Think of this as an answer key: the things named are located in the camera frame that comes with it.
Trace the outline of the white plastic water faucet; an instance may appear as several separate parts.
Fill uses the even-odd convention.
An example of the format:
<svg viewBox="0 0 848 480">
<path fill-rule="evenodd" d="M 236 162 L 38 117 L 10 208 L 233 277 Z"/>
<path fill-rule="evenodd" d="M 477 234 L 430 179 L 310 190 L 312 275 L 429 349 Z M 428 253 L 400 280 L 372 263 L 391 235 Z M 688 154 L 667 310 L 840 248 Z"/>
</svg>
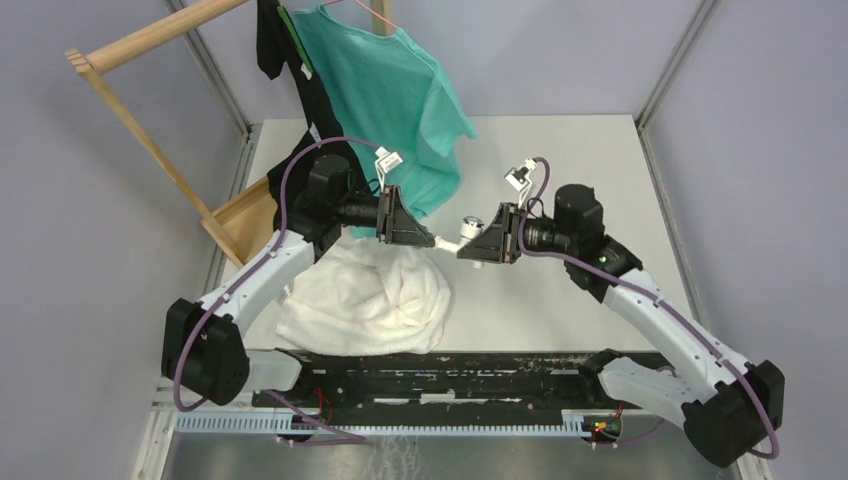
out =
<svg viewBox="0 0 848 480">
<path fill-rule="evenodd" d="M 454 260 L 459 260 L 459 250 L 479 236 L 484 226 L 485 222 L 479 217 L 474 215 L 464 216 L 459 228 L 459 239 L 456 242 L 452 242 L 441 237 L 444 240 L 444 245 L 441 249 L 435 249 L 445 252 Z"/>
</svg>

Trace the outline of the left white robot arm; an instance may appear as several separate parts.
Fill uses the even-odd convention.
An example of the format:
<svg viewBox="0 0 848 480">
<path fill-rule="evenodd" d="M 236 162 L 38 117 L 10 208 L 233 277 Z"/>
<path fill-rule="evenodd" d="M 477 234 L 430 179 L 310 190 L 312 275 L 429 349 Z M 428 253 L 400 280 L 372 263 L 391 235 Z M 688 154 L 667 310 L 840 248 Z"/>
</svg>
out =
<svg viewBox="0 0 848 480">
<path fill-rule="evenodd" d="M 307 404 L 314 379 L 295 358 L 275 350 L 249 350 L 243 338 L 260 313 L 339 239 L 344 226 L 373 227 L 378 241 L 432 248 L 435 237 L 407 210 L 397 185 L 385 178 L 400 166 L 397 152 L 379 148 L 374 166 L 380 193 L 359 190 L 338 155 L 318 157 L 303 190 L 281 215 L 268 243 L 223 286 L 196 301 L 176 300 L 167 310 L 161 372 L 172 380 L 175 406 L 186 387 L 201 401 L 224 406 L 244 391 L 276 391 L 294 407 Z"/>
</svg>

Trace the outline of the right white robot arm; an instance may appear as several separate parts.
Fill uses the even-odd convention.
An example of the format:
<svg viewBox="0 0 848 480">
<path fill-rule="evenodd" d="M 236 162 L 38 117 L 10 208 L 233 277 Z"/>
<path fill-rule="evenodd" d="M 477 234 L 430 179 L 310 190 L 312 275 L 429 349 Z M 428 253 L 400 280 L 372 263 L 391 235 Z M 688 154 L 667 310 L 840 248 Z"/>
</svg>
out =
<svg viewBox="0 0 848 480">
<path fill-rule="evenodd" d="M 513 264 L 521 256 L 562 261 L 571 281 L 633 326 L 668 361 L 671 372 L 644 367 L 606 349 L 581 368 L 580 400 L 602 408 L 619 400 L 681 429 L 710 463 L 728 467 L 745 454 L 774 459 L 783 420 L 785 376 L 718 340 L 668 300 L 642 261 L 606 233 L 593 188 L 556 191 L 553 214 L 532 218 L 503 203 L 490 224 L 467 216 L 457 256 Z"/>
</svg>

